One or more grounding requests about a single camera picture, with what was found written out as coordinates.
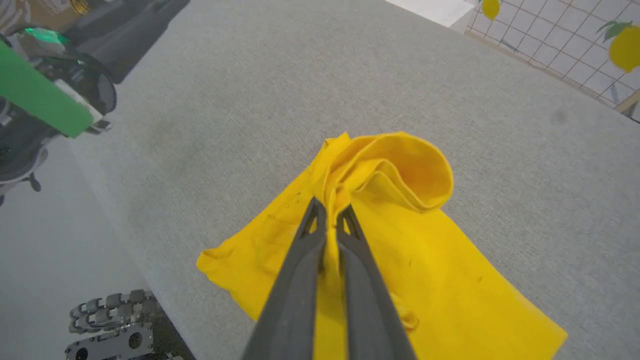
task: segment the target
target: yellow fabric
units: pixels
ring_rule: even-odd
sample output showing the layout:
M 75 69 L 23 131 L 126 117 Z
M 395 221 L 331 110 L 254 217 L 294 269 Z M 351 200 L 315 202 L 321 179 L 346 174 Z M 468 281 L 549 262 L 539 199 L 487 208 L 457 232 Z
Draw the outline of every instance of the yellow fabric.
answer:
M 419 359 L 550 359 L 566 333 L 525 299 L 439 208 L 453 177 L 444 155 L 405 133 L 327 139 L 309 167 L 197 266 L 257 320 L 307 205 L 327 208 L 316 359 L 344 359 L 335 239 L 353 209 Z

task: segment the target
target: green bar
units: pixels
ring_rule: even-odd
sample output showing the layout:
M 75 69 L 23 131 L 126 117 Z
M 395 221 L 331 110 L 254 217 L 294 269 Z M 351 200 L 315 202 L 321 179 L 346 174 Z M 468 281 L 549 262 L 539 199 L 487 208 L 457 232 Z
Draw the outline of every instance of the green bar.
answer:
M 0 41 L 0 96 L 71 138 L 93 124 L 91 113 Z

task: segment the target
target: yellow lemon print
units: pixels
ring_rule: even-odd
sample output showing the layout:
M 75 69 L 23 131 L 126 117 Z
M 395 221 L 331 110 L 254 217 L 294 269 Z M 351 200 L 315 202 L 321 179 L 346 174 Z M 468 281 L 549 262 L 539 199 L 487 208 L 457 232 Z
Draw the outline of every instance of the yellow lemon print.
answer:
M 484 16 L 493 20 L 500 12 L 500 1 L 498 0 L 483 0 L 482 13 Z
M 625 72 L 640 65 L 640 26 L 628 26 L 611 42 L 611 62 Z

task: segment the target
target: cardboard box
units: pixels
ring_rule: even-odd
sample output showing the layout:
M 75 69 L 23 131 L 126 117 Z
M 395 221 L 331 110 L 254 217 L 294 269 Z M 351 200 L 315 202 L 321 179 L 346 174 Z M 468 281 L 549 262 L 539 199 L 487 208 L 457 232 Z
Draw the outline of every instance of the cardboard box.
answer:
M 87 12 L 85 0 L 0 0 L 0 33 L 25 24 L 60 30 Z

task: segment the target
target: gray carpet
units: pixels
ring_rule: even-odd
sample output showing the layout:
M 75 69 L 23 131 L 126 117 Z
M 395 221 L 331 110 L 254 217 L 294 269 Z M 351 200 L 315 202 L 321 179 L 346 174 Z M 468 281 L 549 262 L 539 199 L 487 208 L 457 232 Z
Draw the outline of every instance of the gray carpet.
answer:
M 445 211 L 569 334 L 557 359 L 640 354 L 640 126 L 382 0 L 193 1 L 73 151 L 200 359 L 252 322 L 195 267 L 326 137 L 406 131 L 454 170 Z

